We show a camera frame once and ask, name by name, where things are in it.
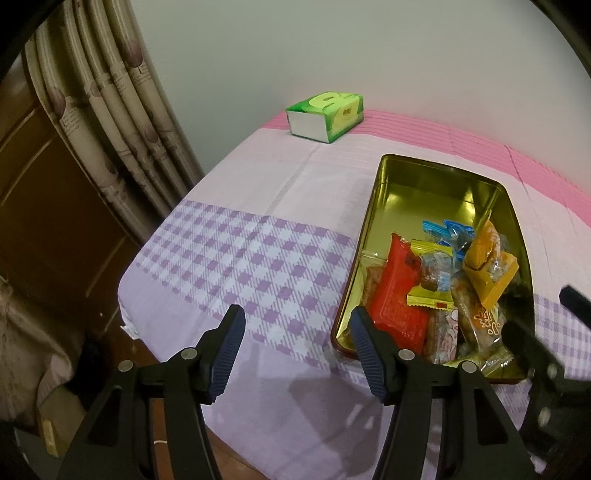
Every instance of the floor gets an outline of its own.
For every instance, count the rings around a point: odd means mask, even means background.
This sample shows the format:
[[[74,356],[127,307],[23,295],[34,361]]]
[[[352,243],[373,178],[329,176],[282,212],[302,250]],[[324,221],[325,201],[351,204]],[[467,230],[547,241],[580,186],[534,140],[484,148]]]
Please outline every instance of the floor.
[[[105,333],[105,341],[111,350],[113,365],[130,359],[137,365],[151,365],[156,359],[141,340],[132,340],[114,321]],[[153,400],[151,406],[154,450],[158,480],[174,480],[164,424],[164,402]],[[236,452],[221,441],[213,432],[207,431],[217,466],[224,480],[266,480],[260,472],[242,459]]]

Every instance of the metal pin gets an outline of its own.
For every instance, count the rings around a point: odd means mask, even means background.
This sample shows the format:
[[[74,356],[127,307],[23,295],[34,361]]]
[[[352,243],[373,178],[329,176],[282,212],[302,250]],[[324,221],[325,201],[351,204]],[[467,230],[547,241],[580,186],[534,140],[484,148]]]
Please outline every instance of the metal pin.
[[[550,364],[548,365],[548,370],[546,370],[546,373],[548,374],[548,378],[553,380],[558,374],[558,367],[554,364]]]
[[[476,370],[478,370],[478,367],[474,362],[462,362],[462,370],[464,370],[464,372],[472,374]]]
[[[186,348],[181,352],[181,356],[185,360],[192,360],[197,356],[197,351],[194,348]]]
[[[120,372],[128,372],[134,367],[134,363],[131,360],[123,360],[118,368]]]
[[[540,410],[540,414],[538,415],[538,425],[540,427],[545,427],[548,425],[550,421],[550,409],[548,407],[544,407]]]
[[[402,360],[410,361],[414,358],[414,352],[412,350],[409,350],[408,348],[403,348],[398,352],[398,356]]]

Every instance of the white tablecloth section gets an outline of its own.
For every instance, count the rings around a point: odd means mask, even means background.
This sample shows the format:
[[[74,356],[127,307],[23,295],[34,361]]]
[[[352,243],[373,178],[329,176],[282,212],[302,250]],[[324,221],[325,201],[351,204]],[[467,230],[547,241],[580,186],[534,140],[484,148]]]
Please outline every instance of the white tablecloth section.
[[[558,175],[504,145],[442,125],[382,112],[334,144],[292,137],[284,117],[220,162],[188,200],[315,225],[356,239],[386,153],[474,171],[501,182],[518,216],[536,293],[537,333],[572,377],[591,374],[591,337],[557,305],[571,284],[591,297],[591,200]],[[131,265],[119,287],[125,320],[161,361],[219,323]],[[334,359],[330,346],[324,354]],[[361,368],[355,362],[350,369]],[[528,384],[498,388],[517,425]],[[228,388],[207,425],[272,479],[371,478],[392,409],[369,389],[245,337]],[[423,478],[434,478],[441,410],[434,403]]]

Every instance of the pink tablecloth border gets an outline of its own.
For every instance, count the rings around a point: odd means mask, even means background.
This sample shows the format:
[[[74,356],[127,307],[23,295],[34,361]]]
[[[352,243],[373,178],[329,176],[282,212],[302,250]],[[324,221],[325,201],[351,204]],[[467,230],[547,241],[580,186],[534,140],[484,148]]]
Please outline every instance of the pink tablecloth border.
[[[348,134],[365,134],[429,148],[512,175],[538,192],[562,204],[591,227],[591,197],[576,185],[527,155],[478,135],[396,113],[365,111],[366,121]],[[263,128],[289,129],[285,113]]]

